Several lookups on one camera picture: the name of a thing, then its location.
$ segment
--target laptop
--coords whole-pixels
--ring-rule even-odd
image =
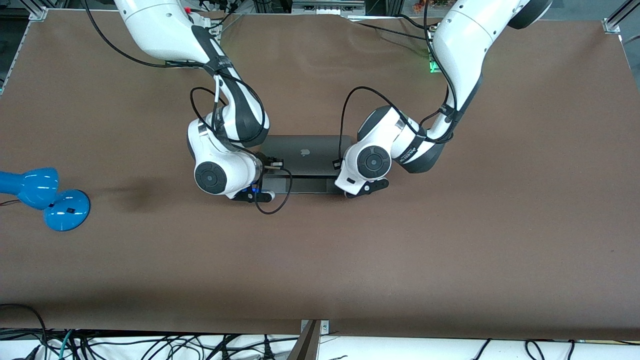
[[[269,135],[260,152],[284,160],[284,168],[294,176],[291,193],[342,193],[333,182],[340,170],[333,168],[338,159],[338,135]],[[341,151],[354,143],[342,136]],[[287,193],[289,175],[282,171],[264,176],[262,187],[275,193]]]

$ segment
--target brown table surface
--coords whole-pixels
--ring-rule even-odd
[[[150,60],[117,13],[95,18]],[[270,134],[337,134],[358,85],[414,119],[444,97],[423,42],[337,16],[246,16],[223,39]],[[31,25],[0,100],[0,168],[56,167],[92,210],[55,233],[1,208],[2,302],[57,328],[294,333],[328,318],[343,334],[640,339],[640,95],[599,22],[505,30],[430,172],[394,165],[382,192],[293,195],[270,217],[196,187],[194,86],[212,81],[125,59],[83,12]],[[346,133],[382,104],[354,96]]]

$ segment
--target floor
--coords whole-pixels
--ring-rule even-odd
[[[371,0],[373,4],[368,8],[379,8],[384,1]],[[110,0],[88,0],[91,8],[113,9],[115,6]],[[407,0],[404,4],[404,13],[413,15],[412,8],[415,1]],[[609,16],[623,0],[554,0],[552,8],[545,14],[548,20],[602,20]],[[71,0],[69,6],[80,7],[80,0]],[[430,10],[430,15],[442,16],[446,9]],[[4,10],[0,10],[0,79],[4,79],[10,68],[13,57],[18,48],[22,34],[26,27],[25,19],[3,16]],[[629,15],[621,24],[621,36],[623,41],[634,35],[640,34],[640,9]],[[640,40],[625,45],[625,51],[629,67],[640,89]]]

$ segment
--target blue lamp base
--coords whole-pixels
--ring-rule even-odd
[[[69,231],[80,226],[89,215],[91,202],[80,190],[65,190],[44,209],[44,222],[55,231]]]

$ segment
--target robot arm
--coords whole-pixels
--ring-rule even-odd
[[[347,149],[335,184],[348,195],[386,187],[391,159],[410,173],[431,169],[482,83],[484,56],[509,25],[538,20],[552,0],[459,0],[438,25],[433,53],[448,75],[448,96],[431,129],[391,106],[373,111]]]
[[[197,185],[211,194],[235,197],[262,171],[262,163],[238,147],[261,144],[269,131],[269,118],[257,95],[242,82],[233,64],[210,34],[209,19],[182,8],[179,0],[115,0],[116,7],[145,53],[166,61],[195,61],[214,78],[228,105],[194,120],[188,145],[196,161]]]

